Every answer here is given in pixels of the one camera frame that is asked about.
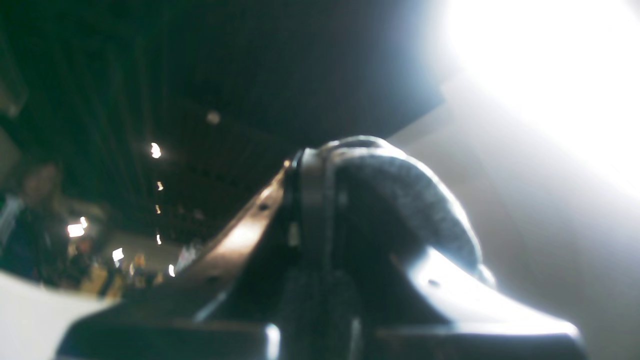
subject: bright light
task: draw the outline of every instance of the bright light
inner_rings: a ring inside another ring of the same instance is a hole
[[[278,359],[280,352],[280,329],[272,323],[265,329],[267,333],[267,359]]]
[[[82,224],[73,224],[67,226],[67,232],[69,233],[70,238],[77,238],[78,236],[84,235]]]
[[[451,0],[471,78],[587,166],[640,194],[640,26],[623,0]]]
[[[151,143],[151,157],[154,159],[158,159],[160,157],[160,155],[162,155],[162,152],[160,152],[160,146],[158,146],[158,144],[152,142]]]
[[[124,254],[122,253],[122,248],[116,249],[112,253],[113,261],[118,261],[124,258]]]

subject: blurry person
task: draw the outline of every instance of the blurry person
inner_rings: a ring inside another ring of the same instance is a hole
[[[67,262],[63,280],[66,288],[78,288],[80,282],[90,273],[93,262],[93,241],[91,236],[83,236],[76,240],[75,254]]]
[[[62,166],[46,154],[22,157],[0,192],[0,268],[53,282],[55,255],[46,223],[54,218]]]
[[[189,266],[189,264],[198,257],[202,247],[202,240],[198,238],[195,238],[189,245],[183,247],[180,251],[180,256],[178,257],[178,262],[175,265],[174,272],[177,274],[181,272],[182,269]]]

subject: white wall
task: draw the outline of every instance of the white wall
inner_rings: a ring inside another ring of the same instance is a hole
[[[122,248],[125,266],[129,266],[136,254],[145,255],[147,268],[166,272],[169,264],[175,265],[182,247],[163,242],[158,245],[155,236],[145,236],[121,231],[115,232],[105,246],[103,255],[110,258],[114,250]]]
[[[575,323],[593,359],[640,359],[640,200],[506,113],[466,76],[390,138],[467,209],[501,291]],[[449,125],[426,133],[429,124]]]

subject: woman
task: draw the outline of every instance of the woman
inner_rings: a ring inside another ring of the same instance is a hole
[[[22,157],[0,192],[0,268],[52,283],[56,262],[45,230],[60,193],[61,165],[45,154]]]

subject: dark ceiling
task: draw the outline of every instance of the dark ceiling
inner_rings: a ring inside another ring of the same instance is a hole
[[[7,0],[0,10],[29,88],[3,127],[24,149],[60,155],[68,195],[175,241],[217,232],[296,149],[386,137],[441,102],[424,56],[426,1]]]

